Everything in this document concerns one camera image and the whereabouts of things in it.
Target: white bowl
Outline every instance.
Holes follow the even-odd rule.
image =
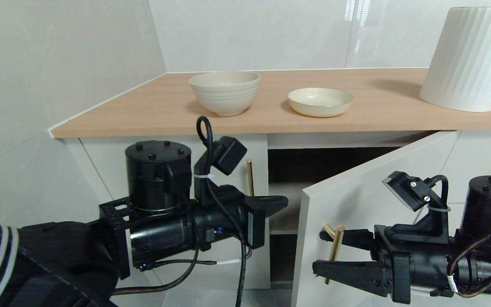
[[[192,77],[189,83],[206,109],[217,115],[232,116],[251,106],[261,76],[254,72],[208,72]]]
[[[344,91],[308,87],[288,95],[289,105],[298,113],[313,117],[333,117],[348,111],[353,96]]]

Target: zip tie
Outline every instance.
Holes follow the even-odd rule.
[[[207,175],[193,174],[193,177],[195,177],[195,178],[208,178],[208,179],[213,179],[213,174],[207,174]]]
[[[427,208],[429,210],[433,210],[433,211],[436,211],[436,212],[450,212],[451,208],[448,207],[446,209],[441,209],[441,208],[433,208],[432,206],[427,206]]]
[[[241,258],[238,258],[238,259],[233,259],[233,260],[217,261],[217,264],[237,264],[241,260],[242,260]]]
[[[454,281],[454,275],[446,276],[446,279],[448,279],[448,284],[450,285],[450,289],[454,293],[458,293],[458,286],[456,285],[456,282]]]

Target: open cabinet door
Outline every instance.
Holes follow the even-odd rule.
[[[346,229],[371,231],[374,225],[412,223],[416,213],[405,208],[382,180],[393,171],[422,179],[439,174],[459,134],[460,131],[437,132],[303,190],[292,306],[394,305],[390,297],[378,297],[335,281],[327,285],[324,278],[316,277],[312,263],[328,260],[332,244],[320,240],[319,233],[324,223],[332,228],[342,224]],[[342,246],[338,260],[371,259],[368,251]]]

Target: cabinet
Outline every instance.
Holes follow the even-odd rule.
[[[331,244],[319,239],[324,223],[347,229],[411,223],[416,213],[404,208],[381,181],[392,171],[416,177],[444,174],[450,179],[450,227],[460,224],[469,179],[491,174],[491,130],[440,132],[352,132],[234,135],[248,148],[230,176],[213,171],[218,184],[248,193],[246,159],[253,161],[257,195],[282,194],[290,205],[267,221],[267,241],[248,261],[247,288],[292,287],[293,306],[387,305],[380,298],[312,274],[312,262],[326,259]],[[197,136],[82,138],[87,158],[111,198],[128,194],[124,150],[140,140],[172,140],[192,149],[193,161],[204,148]],[[226,240],[200,254],[202,260],[237,258],[239,244]],[[190,258],[186,252],[174,258]],[[343,247],[340,260],[370,260],[368,252]],[[161,267],[146,276],[152,284],[177,278],[186,264]],[[235,289],[239,265],[197,266],[181,289]]]
[[[298,223],[292,306],[386,306],[389,298],[377,297],[355,288],[331,282],[312,274],[312,262],[327,259],[331,244],[319,239],[324,223],[347,229],[371,229],[373,225],[412,223],[416,213],[404,208],[381,181],[393,171],[405,171],[416,177],[447,175],[449,195],[459,204],[450,214],[451,227],[459,225],[469,179],[491,174],[491,131],[437,132],[363,163],[329,179],[307,187],[302,192]],[[370,261],[368,252],[343,246],[342,261]],[[449,305],[482,304],[490,297],[472,300],[447,299]],[[440,304],[414,297],[413,305]]]

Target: white ribbed vase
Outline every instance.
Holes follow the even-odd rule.
[[[419,97],[450,109],[491,111],[491,8],[451,8]]]

